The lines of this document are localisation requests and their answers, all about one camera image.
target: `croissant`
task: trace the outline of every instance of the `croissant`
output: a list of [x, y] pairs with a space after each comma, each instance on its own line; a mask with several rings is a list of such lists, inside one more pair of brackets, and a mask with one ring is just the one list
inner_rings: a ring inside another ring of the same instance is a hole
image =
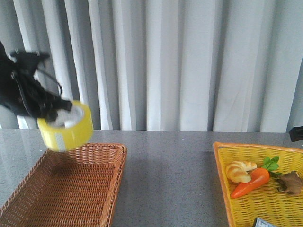
[[225, 172], [228, 179], [231, 179], [234, 183], [242, 182], [247, 183], [251, 181], [251, 176], [246, 172], [257, 168], [257, 164], [246, 161], [234, 161], [228, 164], [225, 168]]

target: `white curtain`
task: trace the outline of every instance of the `white curtain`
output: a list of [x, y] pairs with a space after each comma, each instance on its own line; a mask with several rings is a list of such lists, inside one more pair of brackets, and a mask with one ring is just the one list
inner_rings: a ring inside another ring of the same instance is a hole
[[[8, 53], [50, 53], [96, 130], [303, 125], [301, 0], [0, 0], [0, 30]], [[0, 125], [36, 128], [4, 107]]]

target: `toy carrot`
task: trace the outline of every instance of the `toy carrot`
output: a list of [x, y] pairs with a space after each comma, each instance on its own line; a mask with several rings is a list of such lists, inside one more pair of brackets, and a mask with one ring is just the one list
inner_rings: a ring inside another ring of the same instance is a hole
[[256, 168], [250, 174], [251, 181], [247, 183], [240, 183], [231, 194], [231, 198], [235, 199], [240, 196], [246, 195], [250, 191], [258, 188], [269, 181], [269, 172], [276, 170], [279, 165], [279, 156], [272, 159], [266, 157], [263, 161], [264, 165], [262, 167]]

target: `granite table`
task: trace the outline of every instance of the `granite table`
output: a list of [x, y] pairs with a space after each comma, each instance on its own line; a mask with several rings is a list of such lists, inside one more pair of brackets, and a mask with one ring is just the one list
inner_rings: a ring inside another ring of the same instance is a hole
[[[215, 141], [303, 148], [288, 133], [94, 131], [128, 150], [112, 227], [228, 226]], [[45, 150], [39, 130], [0, 130], [1, 205]]]

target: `packing tape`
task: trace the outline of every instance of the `packing tape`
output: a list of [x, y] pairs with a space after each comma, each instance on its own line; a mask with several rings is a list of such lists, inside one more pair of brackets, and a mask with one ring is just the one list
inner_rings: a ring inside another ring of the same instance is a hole
[[49, 125], [44, 118], [38, 118], [38, 126], [45, 145], [54, 151], [73, 150], [85, 144], [93, 134], [90, 108], [79, 101], [72, 102], [73, 107], [82, 110], [79, 122], [71, 127]]

